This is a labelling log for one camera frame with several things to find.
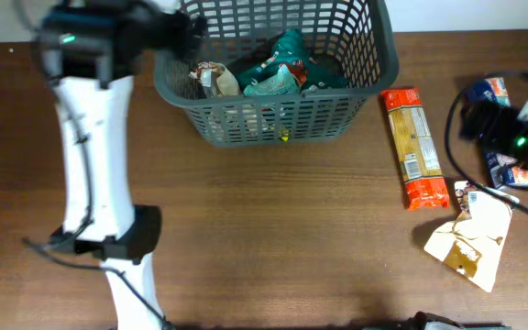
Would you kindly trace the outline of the green Nescafe coffee bag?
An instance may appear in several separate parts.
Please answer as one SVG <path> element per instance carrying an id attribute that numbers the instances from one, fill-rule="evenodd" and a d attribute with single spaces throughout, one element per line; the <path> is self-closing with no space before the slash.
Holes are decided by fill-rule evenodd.
<path id="1" fill-rule="evenodd" d="M 271 56 L 236 76 L 239 87 L 261 83 L 275 75 L 281 64 L 286 64 L 295 76 L 301 91 L 346 88 L 348 80 L 342 74 L 333 73 L 316 60 L 303 42 L 299 30 L 286 31 L 272 46 Z"/>

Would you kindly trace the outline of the blue tissue multipack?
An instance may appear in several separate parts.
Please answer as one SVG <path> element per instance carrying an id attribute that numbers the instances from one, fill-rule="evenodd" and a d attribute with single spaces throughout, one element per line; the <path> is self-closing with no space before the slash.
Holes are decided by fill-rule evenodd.
<path id="1" fill-rule="evenodd" d="M 489 78 L 476 82 L 467 92 L 467 100 L 470 103 L 490 100 L 504 106 L 511 105 L 502 78 Z M 519 167 L 515 159 L 488 151 L 483 151 L 482 154 L 494 189 L 528 189 L 528 170 Z"/>

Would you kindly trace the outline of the beige chocolate snack pouch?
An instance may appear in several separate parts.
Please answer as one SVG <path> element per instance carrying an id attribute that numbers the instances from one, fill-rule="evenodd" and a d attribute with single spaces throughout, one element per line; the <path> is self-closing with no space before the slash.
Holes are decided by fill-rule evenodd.
<path id="1" fill-rule="evenodd" d="M 207 99 L 228 96 L 243 96 L 235 75 L 224 65 L 212 61 L 197 64 L 189 77 L 201 86 Z M 207 114 L 207 124 L 214 133 L 215 140 L 222 142 L 225 131 L 231 138 L 239 138 L 244 132 L 247 139 L 252 140 L 260 133 L 274 134 L 274 124 L 264 117 L 252 104 L 241 105 L 240 108 L 227 108 L 221 115 L 213 111 Z"/>

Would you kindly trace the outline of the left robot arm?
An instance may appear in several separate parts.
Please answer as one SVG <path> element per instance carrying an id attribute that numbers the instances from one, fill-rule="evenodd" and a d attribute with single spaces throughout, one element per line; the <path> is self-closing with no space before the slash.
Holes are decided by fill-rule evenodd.
<path id="1" fill-rule="evenodd" d="M 134 204 L 128 186 L 134 77 L 145 50 L 187 57 L 205 29 L 177 1 L 60 1 L 32 29 L 32 57 L 59 119 L 67 193 L 62 225 L 32 249 L 54 263 L 63 254 L 93 255 L 121 329 L 170 327 L 153 274 L 160 209 Z"/>

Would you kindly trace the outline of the orange spaghetti pasta packet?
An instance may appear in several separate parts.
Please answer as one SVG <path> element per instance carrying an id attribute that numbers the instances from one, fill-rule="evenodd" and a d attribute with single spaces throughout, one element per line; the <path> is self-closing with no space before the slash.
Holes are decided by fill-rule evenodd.
<path id="1" fill-rule="evenodd" d="M 401 169 L 408 208 L 449 206 L 449 193 L 416 88 L 380 93 Z"/>

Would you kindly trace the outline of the cream snack pouch right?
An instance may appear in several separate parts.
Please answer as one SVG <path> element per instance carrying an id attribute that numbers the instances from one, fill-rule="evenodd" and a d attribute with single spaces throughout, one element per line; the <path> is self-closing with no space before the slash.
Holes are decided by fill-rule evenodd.
<path id="1" fill-rule="evenodd" d="M 484 292 L 492 292 L 513 207 L 467 181 L 457 181 L 454 189 L 460 214 L 440 225 L 423 250 Z"/>

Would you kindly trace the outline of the grey plastic basket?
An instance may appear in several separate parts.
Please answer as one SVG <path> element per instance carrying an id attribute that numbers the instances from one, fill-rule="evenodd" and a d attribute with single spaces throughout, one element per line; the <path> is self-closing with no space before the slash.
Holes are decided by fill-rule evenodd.
<path id="1" fill-rule="evenodd" d="M 185 1 L 206 22 L 187 59 L 163 50 L 159 94 L 219 147 L 322 141 L 345 133 L 399 72 L 381 0 Z"/>

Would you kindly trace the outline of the light teal tissue packet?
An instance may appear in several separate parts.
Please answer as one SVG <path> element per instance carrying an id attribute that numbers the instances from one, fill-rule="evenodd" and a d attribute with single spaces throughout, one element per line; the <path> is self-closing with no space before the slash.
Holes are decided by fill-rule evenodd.
<path id="1" fill-rule="evenodd" d="M 286 64 L 281 64 L 277 73 L 263 82 L 248 85 L 243 94 L 246 96 L 266 96 L 298 94 L 301 87 Z"/>

